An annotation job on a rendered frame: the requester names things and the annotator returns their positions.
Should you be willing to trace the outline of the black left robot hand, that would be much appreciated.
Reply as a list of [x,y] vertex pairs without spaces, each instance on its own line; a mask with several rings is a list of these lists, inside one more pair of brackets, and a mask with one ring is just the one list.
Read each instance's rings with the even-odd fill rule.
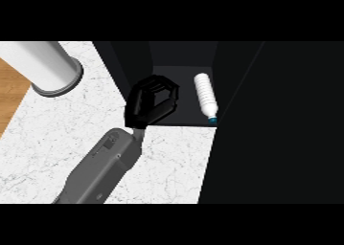
[[[169,91],[165,101],[156,102],[156,94]],[[144,78],[132,87],[126,107],[125,126],[145,129],[163,120],[178,108],[179,85],[166,77],[151,75]]]

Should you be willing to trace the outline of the white plastic water bottle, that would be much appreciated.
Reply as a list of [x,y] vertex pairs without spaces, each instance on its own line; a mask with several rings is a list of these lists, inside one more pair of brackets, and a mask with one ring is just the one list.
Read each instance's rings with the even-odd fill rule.
[[212,80],[206,73],[200,73],[194,76],[194,85],[197,91],[197,97],[202,107],[202,113],[209,119],[209,124],[218,123],[219,105],[212,86]]

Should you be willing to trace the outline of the dark grey cabinet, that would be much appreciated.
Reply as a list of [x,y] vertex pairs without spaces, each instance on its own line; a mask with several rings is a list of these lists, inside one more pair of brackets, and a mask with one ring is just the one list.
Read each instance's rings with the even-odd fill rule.
[[97,41],[94,43],[116,85],[125,96],[134,84],[163,75],[181,86],[178,108],[159,123],[165,126],[203,126],[194,77],[209,75],[222,116],[250,72],[261,41]]

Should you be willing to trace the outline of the dark grey cabinet door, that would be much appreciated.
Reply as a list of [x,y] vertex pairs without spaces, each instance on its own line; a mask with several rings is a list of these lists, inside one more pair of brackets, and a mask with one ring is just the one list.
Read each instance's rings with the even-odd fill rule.
[[269,42],[216,129],[200,203],[344,203],[344,41]]

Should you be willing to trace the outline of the white cylinder with grey rim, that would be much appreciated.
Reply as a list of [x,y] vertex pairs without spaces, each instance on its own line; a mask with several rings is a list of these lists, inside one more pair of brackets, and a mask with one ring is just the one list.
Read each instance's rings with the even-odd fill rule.
[[30,80],[48,98],[66,95],[79,85],[85,68],[57,41],[0,41],[0,58]]

